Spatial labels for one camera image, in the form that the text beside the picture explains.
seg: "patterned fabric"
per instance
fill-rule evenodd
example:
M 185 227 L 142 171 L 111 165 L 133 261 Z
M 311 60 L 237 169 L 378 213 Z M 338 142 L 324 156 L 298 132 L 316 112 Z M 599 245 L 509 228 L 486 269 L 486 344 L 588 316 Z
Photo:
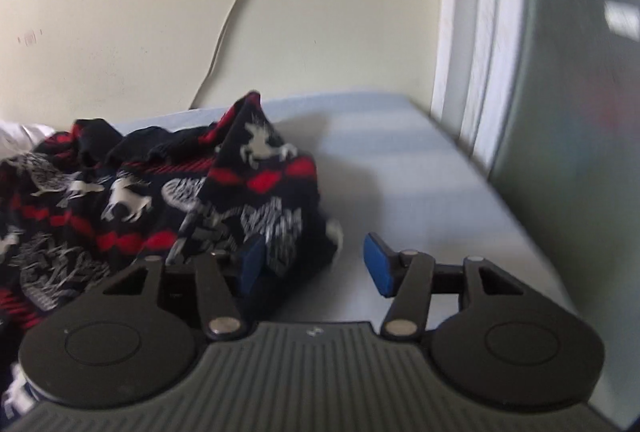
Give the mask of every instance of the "patterned fabric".
M 0 162 L 0 310 L 27 330 L 136 259 L 182 264 L 256 233 L 271 271 L 257 301 L 266 307 L 299 257 L 298 269 L 316 268 L 336 252 L 318 204 L 313 158 L 283 141 L 258 93 L 175 133 L 122 136 L 79 120 Z

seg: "red stripe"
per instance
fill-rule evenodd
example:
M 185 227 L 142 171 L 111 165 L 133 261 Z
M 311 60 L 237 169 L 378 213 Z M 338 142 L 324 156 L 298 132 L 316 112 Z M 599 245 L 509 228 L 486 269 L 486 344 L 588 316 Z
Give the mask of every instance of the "red stripe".
M 25 205 L 22 207 L 22 215 L 27 219 L 36 219 L 36 221 L 41 221 L 49 217 L 49 209 L 46 207 L 37 208 L 33 205 Z
M 287 165 L 285 174 L 287 176 L 316 178 L 316 164 L 311 158 L 301 157 Z
M 105 252 L 115 245 L 117 238 L 118 234 L 116 232 L 109 232 L 108 234 L 98 235 L 95 238 L 95 243 L 100 251 Z
M 20 327 L 22 327 L 24 325 L 24 323 L 30 322 L 30 321 L 35 321 L 40 322 L 41 318 L 36 315 L 33 311 L 30 311 L 27 315 L 18 315 L 13 317 L 14 321 L 18 324 L 20 324 Z
M 232 105 L 228 109 L 228 111 L 224 114 L 224 116 L 220 119 L 220 122 L 218 122 L 218 124 L 216 125 L 216 129 L 218 129 L 219 127 L 225 127 L 226 125 L 229 125 L 229 123 L 231 123 L 234 118 L 236 118 L 236 106 Z
M 60 154 L 56 154 L 56 158 L 58 158 L 58 159 L 68 159 L 68 158 L 72 157 L 74 154 L 75 154 L 75 152 L 73 151 L 73 149 L 70 149 L 69 151 L 60 152 Z
M 121 235 L 116 241 L 116 246 L 123 253 L 136 255 L 142 249 L 142 237 L 139 234 Z
M 278 181 L 282 178 L 282 173 L 276 170 L 265 170 L 255 177 L 252 177 L 246 182 L 246 185 L 257 192 L 258 194 L 265 194 L 278 184 Z
M 52 138 L 48 138 L 47 141 L 52 139 L 50 143 L 69 143 L 72 139 L 69 133 L 58 133 Z
M 74 123 L 73 127 L 71 128 L 71 136 L 73 137 L 73 139 L 78 139 L 81 133 L 82 127 L 80 127 L 78 123 Z
M 79 234 L 82 234 L 85 237 L 89 238 L 94 237 L 94 229 L 92 228 L 91 223 L 87 221 L 87 219 L 77 216 L 71 216 L 69 222 L 71 222 L 71 227 Z
M 17 300 L 11 302 L 2 302 L 0 303 L 0 305 L 7 311 L 9 311 L 10 309 L 22 309 L 24 311 L 27 311 L 26 309 L 24 309 L 24 303 Z
M 146 173 L 154 173 L 154 174 L 166 174 L 170 172 L 178 172 L 178 171 L 199 171 L 199 170 L 207 170 L 213 160 L 212 158 L 202 158 L 197 161 L 186 162 L 180 165 L 154 165 L 153 167 L 145 167 L 144 163 L 140 162 L 126 162 L 124 165 L 130 168 L 136 168 L 139 171 L 144 171 Z
M 9 313 L 10 315 L 15 315 L 15 316 L 17 316 L 17 317 L 18 317 L 18 319 L 19 319 L 19 316 L 20 316 L 20 315 L 23 315 L 23 314 L 25 314 L 25 313 L 29 313 L 29 312 L 30 312 L 28 309 L 25 309 L 25 308 L 20 308 L 19 310 L 18 310 L 18 309 L 9 309 L 9 308 L 3 308 L 3 309 L 4 309 L 7 313 Z
M 207 133 L 203 134 L 202 136 L 199 136 L 198 137 L 198 143 L 200 143 L 202 145 L 209 145 L 210 143 L 215 141 L 216 136 L 218 136 L 218 128 L 219 127 L 220 127 L 220 124 L 215 129 L 212 129 L 212 130 L 208 131 Z
M 149 237 L 143 246 L 149 250 L 165 250 L 171 248 L 177 238 L 171 230 L 164 230 Z
M 27 330 L 27 329 L 31 329 L 32 327 L 34 327 L 34 325 L 39 324 L 40 322 L 42 322 L 42 318 L 34 315 L 31 320 L 28 320 L 27 322 L 22 322 L 20 324 L 20 327 L 23 330 Z
M 66 215 L 51 216 L 49 218 L 49 222 L 51 223 L 52 227 L 61 227 L 66 223 Z
M 253 104 L 254 106 L 260 106 L 260 93 L 258 93 L 258 91 L 251 91 L 247 96 L 246 96 L 246 100 L 247 102 Z
M 229 168 L 214 167 L 209 170 L 207 176 L 213 178 L 218 183 L 222 183 L 223 185 L 239 185 L 242 183 L 242 178 Z

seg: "cable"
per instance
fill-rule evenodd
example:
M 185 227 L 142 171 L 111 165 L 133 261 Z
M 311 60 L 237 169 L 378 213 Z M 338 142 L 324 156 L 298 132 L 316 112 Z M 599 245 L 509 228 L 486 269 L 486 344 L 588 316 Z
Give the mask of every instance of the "cable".
M 196 94 L 194 95 L 193 100 L 191 101 L 191 105 L 189 106 L 189 109 L 196 109 L 198 107 L 200 96 L 206 90 L 207 83 L 213 76 L 216 62 L 218 60 L 218 55 L 220 54 L 220 48 L 222 47 L 222 43 L 225 40 L 226 30 L 231 22 L 231 19 L 233 18 L 236 12 L 236 9 L 238 8 L 238 5 L 241 2 L 242 2 L 241 0 L 233 0 L 233 2 L 231 3 L 231 8 L 229 8 L 229 11 L 226 13 L 225 22 L 222 24 L 222 28 L 220 28 L 220 33 L 218 34 L 218 40 L 216 41 L 216 47 L 213 50 L 213 56 L 211 57 L 209 70 L 207 70 L 207 74 L 202 80 L 202 83 L 200 84 L 200 86 L 198 87 L 198 90 L 196 91 Z

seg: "white horse print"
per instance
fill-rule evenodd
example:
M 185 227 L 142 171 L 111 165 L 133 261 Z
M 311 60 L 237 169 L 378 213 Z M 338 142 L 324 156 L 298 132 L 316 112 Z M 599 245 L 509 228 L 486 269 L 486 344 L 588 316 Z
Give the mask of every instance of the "white horse print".
M 4 256 L 9 251 L 9 248 L 20 243 L 20 235 L 23 233 L 20 228 L 10 226 L 6 235 L 0 239 L 0 265 L 4 261 Z
M 109 196 L 109 203 L 102 212 L 101 219 L 106 219 L 107 221 L 113 221 L 114 215 L 113 210 L 116 206 L 121 203 L 126 206 L 129 211 L 129 215 L 125 218 L 122 218 L 123 222 L 134 222 L 140 219 L 140 216 L 144 212 L 148 212 L 151 210 L 151 196 L 141 196 L 140 194 L 136 194 L 133 190 L 128 189 L 127 187 L 132 185 L 144 185 L 148 186 L 148 183 L 143 183 L 140 180 L 136 180 L 131 175 L 123 175 L 116 179 L 111 184 L 111 195 Z
M 81 179 L 73 180 L 66 188 L 65 195 L 60 203 L 58 203 L 58 206 L 66 208 L 72 199 L 84 197 L 89 192 L 104 191 L 102 183 L 104 183 L 107 179 L 108 178 L 103 178 L 102 180 L 98 180 L 98 183 L 86 183 Z
M 298 149 L 290 143 L 285 143 L 280 147 L 271 147 L 269 145 L 271 133 L 266 126 L 256 123 L 246 123 L 244 128 L 252 134 L 252 138 L 246 145 L 240 147 L 240 157 L 242 161 L 249 163 L 252 168 L 258 168 L 256 160 L 279 156 L 280 161 L 284 161 L 288 157 L 298 155 Z

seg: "light blue surface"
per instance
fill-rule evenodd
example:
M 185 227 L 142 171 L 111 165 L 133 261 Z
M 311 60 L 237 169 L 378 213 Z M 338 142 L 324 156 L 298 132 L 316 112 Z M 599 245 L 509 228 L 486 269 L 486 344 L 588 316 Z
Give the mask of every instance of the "light blue surface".
M 440 262 L 485 255 L 565 306 L 558 276 L 484 179 L 455 145 L 400 95 L 306 96 L 263 104 L 283 137 L 314 154 L 322 206 L 344 231 L 342 255 L 287 304 L 281 318 L 368 320 L 378 326 L 382 298 L 362 258 L 367 232 L 395 249 L 419 249 Z M 130 132 L 208 125 L 224 109 L 198 109 L 120 123 Z M 457 311 L 455 297 L 434 297 L 430 324 Z

